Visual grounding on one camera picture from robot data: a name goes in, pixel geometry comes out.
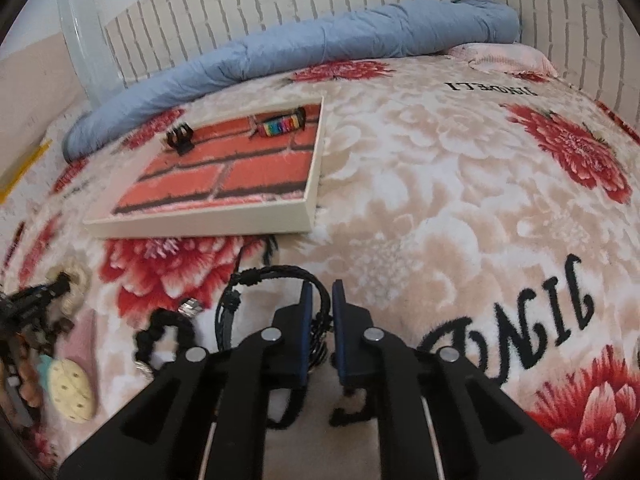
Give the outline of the left hand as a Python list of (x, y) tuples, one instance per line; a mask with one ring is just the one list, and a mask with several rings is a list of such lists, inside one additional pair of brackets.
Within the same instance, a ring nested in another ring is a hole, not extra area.
[(32, 364), (32, 348), (18, 337), (17, 341), (1, 341), (1, 407), (6, 414), (14, 412), (14, 406), (6, 390), (6, 376), (17, 374), (18, 396), (30, 407), (41, 408), (43, 404), (39, 376)]

